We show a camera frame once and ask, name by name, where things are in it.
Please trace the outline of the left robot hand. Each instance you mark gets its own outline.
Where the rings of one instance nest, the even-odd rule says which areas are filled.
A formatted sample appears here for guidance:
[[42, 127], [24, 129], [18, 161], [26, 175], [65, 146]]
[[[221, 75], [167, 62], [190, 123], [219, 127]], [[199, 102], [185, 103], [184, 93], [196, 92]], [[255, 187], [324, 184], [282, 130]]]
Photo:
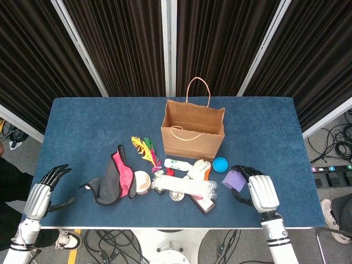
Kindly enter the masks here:
[[53, 205], [51, 202], [52, 193], [59, 180], [71, 170], [69, 164], [56, 166], [31, 188], [23, 211], [26, 218], [40, 221], [48, 213], [67, 208], [75, 201], [75, 197], [71, 197], [62, 204]]

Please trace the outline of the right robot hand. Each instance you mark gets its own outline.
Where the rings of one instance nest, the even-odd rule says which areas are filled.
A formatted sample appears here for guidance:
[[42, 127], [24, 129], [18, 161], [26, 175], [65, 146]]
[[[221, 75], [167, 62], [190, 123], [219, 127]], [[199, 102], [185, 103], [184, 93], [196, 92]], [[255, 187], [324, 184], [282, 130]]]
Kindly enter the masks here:
[[231, 188], [232, 195], [237, 201], [256, 208], [260, 214], [277, 209], [279, 200], [270, 176], [264, 175], [255, 168], [242, 165], [232, 166], [231, 169], [243, 176], [250, 192], [250, 198], [244, 198], [237, 190]]

